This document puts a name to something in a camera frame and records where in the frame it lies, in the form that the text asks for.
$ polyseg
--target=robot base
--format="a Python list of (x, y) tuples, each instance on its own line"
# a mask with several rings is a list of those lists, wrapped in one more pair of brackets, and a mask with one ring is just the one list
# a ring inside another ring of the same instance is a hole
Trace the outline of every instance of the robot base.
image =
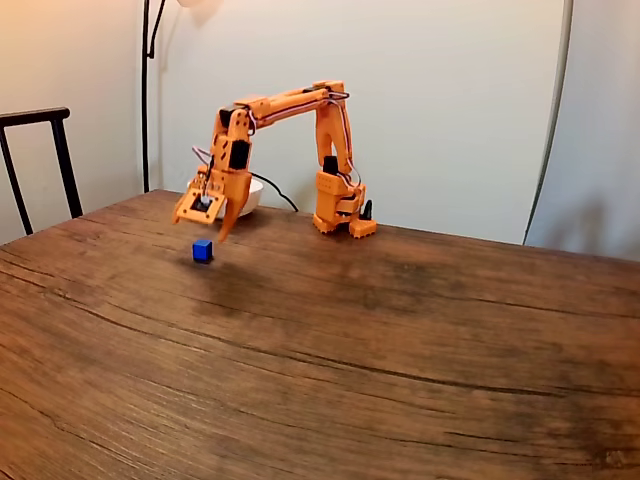
[[(347, 219), (344, 222), (340, 223), (349, 224), (349, 233), (353, 238), (362, 238), (373, 235), (378, 228), (378, 224), (375, 222), (375, 220), (362, 220), (357, 217), (357, 214), (356, 218), (352, 220)], [(336, 228), (338, 228), (338, 225), (340, 225), (340, 223), (332, 224), (324, 221), (316, 214), (313, 215), (313, 224), (318, 230), (320, 230), (320, 232), (324, 234), (333, 232)]]

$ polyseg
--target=black cable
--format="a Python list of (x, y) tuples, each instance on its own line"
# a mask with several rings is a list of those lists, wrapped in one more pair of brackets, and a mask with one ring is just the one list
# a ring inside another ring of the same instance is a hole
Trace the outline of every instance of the black cable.
[(289, 202), (289, 205), (291, 205), (296, 212), (300, 211), (300, 210), (298, 210), (298, 207), (296, 207), (296, 204), (293, 203), (293, 201), (289, 197), (287, 197), (284, 193), (282, 193), (280, 188), (278, 188), (278, 186), (275, 183), (273, 183), (271, 180), (269, 180), (266, 177), (263, 177), (262, 175), (258, 175), (257, 173), (253, 173), (253, 172), (249, 172), (249, 173), (251, 173), (251, 175), (253, 175), (256, 178), (259, 178), (260, 180), (267, 182), (269, 185), (271, 185), (273, 188), (275, 188), (276, 192), (278, 192), (278, 195), (280, 195), (287, 202)]

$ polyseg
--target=wire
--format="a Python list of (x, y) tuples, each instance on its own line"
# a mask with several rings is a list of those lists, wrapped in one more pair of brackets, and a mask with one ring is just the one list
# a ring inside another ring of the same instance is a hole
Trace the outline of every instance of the wire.
[(262, 175), (258, 175), (257, 173), (253, 173), (253, 172), (249, 172), (249, 173), (251, 175), (253, 175), (254, 177), (256, 177), (256, 178), (259, 178), (260, 180), (267, 182), (269, 185), (271, 185), (276, 190), (276, 192), (278, 192), (278, 195), (280, 195), (282, 198), (284, 198), (289, 203), (289, 205), (291, 205), (291, 207), (296, 212), (300, 211), (300, 210), (298, 210), (298, 207), (296, 207), (296, 204), (293, 203), (293, 201), (289, 197), (287, 197), (284, 193), (282, 193), (280, 188), (275, 183), (273, 183), (271, 180), (269, 180), (267, 177), (263, 177)]
[(251, 126), (253, 128), (253, 130), (249, 132), (249, 136), (253, 137), (258, 131), (258, 122), (256, 122), (256, 117), (253, 116), (251, 108), (247, 108), (247, 113), (249, 114), (249, 120), (251, 120)]
[(334, 98), (338, 97), (338, 100), (346, 100), (351, 95), (347, 92), (334, 92), (333, 90), (329, 90), (329, 97)]
[[(204, 148), (200, 148), (197, 146), (193, 146), (191, 147), (191, 151), (193, 153), (196, 154), (196, 157), (198, 157), (198, 159), (204, 163), (205, 165), (209, 165), (209, 163), (205, 160), (205, 158), (211, 158), (211, 154), (209, 152), (207, 152)], [(267, 177), (263, 177), (262, 175), (258, 175), (257, 173), (253, 173), (253, 172), (249, 172), (251, 175), (253, 175), (256, 178), (259, 178), (260, 180), (267, 182), (269, 185), (271, 185), (276, 192), (278, 192), (278, 195), (280, 195), (283, 199), (285, 199), (287, 201), (287, 203), (289, 203), (289, 205), (291, 205), (291, 207), (293, 207), (293, 209), (296, 212), (299, 212), (300, 210), (298, 210), (298, 207), (296, 206), (295, 203), (293, 203), (293, 200), (291, 200), (289, 197), (287, 197), (284, 193), (282, 193), (282, 190), (280, 190), (280, 187), (278, 187), (278, 185), (276, 185), (274, 182), (272, 182), (271, 180), (269, 180)]]
[[(332, 95), (341, 94), (342, 97), (340, 97), (338, 100), (344, 100), (344, 99), (349, 98), (349, 94), (348, 93), (331, 92), (331, 94)], [(327, 102), (332, 104), (332, 105), (335, 105), (336, 107), (338, 107), (338, 110), (340, 111), (340, 120), (342, 122), (342, 132), (344, 134), (344, 140), (345, 140), (345, 143), (347, 145), (347, 155), (348, 155), (349, 152), (351, 152), (351, 142), (350, 142), (350, 139), (349, 139), (349, 134), (347, 132), (347, 119), (345, 118), (344, 110), (342, 109), (342, 106), (334, 98), (330, 98), (329, 100), (327, 100)], [(354, 187), (354, 188), (358, 188), (362, 184), (362, 177), (360, 176), (360, 172), (358, 172), (358, 170), (356, 169), (355, 165), (353, 164), (353, 160), (351, 158), (349, 158), (348, 156), (347, 156), (347, 162), (349, 163), (349, 166), (351, 167), (351, 169), (354, 172), (356, 172), (356, 175), (358, 175), (358, 184), (354, 185), (353, 183), (351, 183), (351, 177), (350, 176), (345, 176), (344, 174), (340, 175), (342, 177), (342, 181), (345, 182), (347, 187), (351, 186), (351, 187)]]
[(342, 179), (342, 183), (344, 183), (344, 186), (347, 188), (353, 187), (353, 184), (351, 183), (351, 179), (349, 178), (348, 175), (342, 173), (342, 172), (336, 172), (337, 175)]
[(196, 154), (196, 157), (198, 157), (198, 159), (204, 163), (205, 165), (209, 165), (209, 160), (205, 160), (206, 158), (211, 158), (211, 154), (209, 152), (207, 152), (205, 149), (200, 148), (200, 147), (196, 147), (195, 145), (193, 147), (191, 147), (191, 151), (193, 153)]

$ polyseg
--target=chair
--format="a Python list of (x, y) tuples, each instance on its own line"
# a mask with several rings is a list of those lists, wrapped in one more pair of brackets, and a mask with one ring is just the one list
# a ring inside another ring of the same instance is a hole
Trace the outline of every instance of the chair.
[(7, 166), (7, 173), (9, 174), (9, 182), (11, 183), (13, 196), (16, 199), (16, 205), (18, 206), (20, 218), (22, 219), (22, 225), (24, 226), (24, 231), (27, 235), (31, 235), (33, 233), (33, 228), (31, 228), (27, 208), (25, 207), (22, 193), (20, 192), (18, 177), (16, 176), (16, 171), (13, 168), (5, 128), (18, 125), (30, 125), (33, 123), (51, 122), (53, 141), (56, 146), (58, 163), (60, 165), (60, 174), (62, 175), (62, 183), (64, 184), (64, 191), (67, 195), (67, 203), (69, 204), (69, 212), (71, 213), (72, 218), (76, 218), (82, 215), (82, 206), (80, 205), (80, 197), (78, 196), (76, 180), (73, 176), (73, 167), (69, 156), (67, 137), (64, 134), (63, 121), (65, 118), (69, 118), (69, 115), (71, 115), (69, 109), (63, 107), (0, 115), (0, 147), (2, 148), (2, 156), (4, 157), (4, 163)]

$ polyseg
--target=cable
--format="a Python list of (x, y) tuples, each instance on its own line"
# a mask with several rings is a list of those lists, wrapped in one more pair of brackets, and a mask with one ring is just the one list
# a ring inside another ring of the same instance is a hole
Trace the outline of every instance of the cable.
[(251, 120), (251, 126), (253, 128), (253, 130), (249, 132), (249, 136), (253, 137), (258, 131), (258, 122), (256, 122), (256, 117), (253, 116), (253, 111), (250, 108), (247, 108), (247, 113), (249, 115), (249, 120)]
[[(342, 105), (339, 103), (340, 101), (346, 100), (349, 97), (350, 97), (350, 95), (348, 93), (346, 93), (346, 92), (332, 92), (332, 91), (329, 91), (329, 98), (322, 98), (322, 99), (319, 99), (319, 100), (313, 100), (311, 102), (303, 103), (302, 105), (297, 105), (295, 107), (285, 108), (284, 110), (281, 110), (279, 112), (272, 113), (271, 115), (267, 115), (262, 120), (270, 120), (270, 119), (273, 119), (273, 117), (278, 117), (278, 116), (282, 116), (283, 114), (295, 112), (297, 110), (306, 109), (307, 107), (309, 107), (311, 105), (319, 104), (319, 103), (323, 103), (323, 102), (327, 102), (327, 103), (337, 107), (338, 111), (340, 112), (340, 121), (341, 121), (341, 124), (342, 124), (342, 133), (344, 135), (344, 141), (345, 141), (345, 145), (347, 147), (347, 162), (349, 163), (349, 166), (351, 167), (351, 169), (356, 172), (356, 175), (358, 175), (358, 184), (354, 185), (351, 182), (351, 176), (349, 176), (349, 175), (345, 175), (345, 174), (339, 173), (339, 176), (342, 178), (342, 181), (347, 186), (347, 188), (349, 188), (349, 187), (358, 188), (362, 184), (362, 177), (360, 176), (360, 172), (358, 172), (358, 170), (356, 169), (355, 165), (353, 164), (353, 160), (348, 157), (349, 153), (351, 152), (351, 139), (349, 137), (349, 133), (348, 133), (348, 130), (347, 130), (347, 119), (345, 118), (345, 112), (344, 112), (344, 109), (343, 109)], [(257, 130), (257, 122), (256, 122), (256, 120), (255, 120), (255, 118), (253, 116), (253, 112), (251, 111), (251, 109), (249, 108), (247, 110), (248, 110), (248, 113), (249, 113), (249, 118), (251, 119), (251, 121), (253, 122), (253, 125), (254, 125), (253, 132), (251, 132), (249, 134), (249, 136), (251, 136)]]
[[(208, 165), (208, 162), (205, 160), (205, 158), (211, 158), (211, 154), (209, 152), (207, 152), (204, 148), (196, 147), (195, 145), (193, 147), (191, 147), (191, 151), (193, 151), (193, 153), (196, 154), (196, 157), (198, 157), (198, 159), (202, 163), (204, 163), (205, 165)], [(283, 199), (285, 199), (287, 201), (287, 203), (289, 203), (289, 205), (291, 205), (291, 207), (293, 207), (293, 209), (296, 212), (300, 211), (300, 210), (298, 210), (298, 207), (296, 206), (296, 204), (293, 203), (293, 200), (291, 200), (284, 193), (282, 193), (282, 190), (280, 190), (278, 185), (276, 185), (274, 182), (269, 180), (267, 177), (263, 177), (262, 175), (258, 175), (257, 173), (253, 173), (253, 172), (249, 172), (249, 173), (251, 175), (253, 175), (254, 177), (256, 177), (256, 178), (259, 178), (260, 180), (262, 180), (264, 182), (267, 182), (269, 185), (271, 185), (276, 190), (276, 192), (278, 192), (278, 195), (280, 195)]]
[(351, 176), (346, 174), (346, 173), (342, 173), (342, 172), (337, 172), (336, 173), (341, 179), (342, 179), (342, 183), (344, 183), (344, 186), (347, 188), (355, 188), (353, 183), (351, 183)]
[(267, 177), (263, 177), (262, 175), (258, 175), (257, 173), (253, 173), (253, 172), (249, 172), (249, 173), (251, 175), (253, 175), (254, 177), (256, 177), (256, 178), (259, 178), (260, 180), (267, 182), (269, 185), (271, 185), (273, 188), (275, 188), (276, 192), (278, 192), (278, 195), (280, 195), (282, 198), (284, 198), (289, 203), (289, 205), (291, 205), (293, 207), (293, 209), (296, 212), (300, 211), (300, 210), (298, 210), (298, 207), (296, 207), (296, 204), (293, 203), (293, 201), (289, 197), (287, 197), (284, 193), (282, 193), (280, 188), (278, 188), (278, 186), (275, 183), (273, 183), (271, 180), (269, 180)]

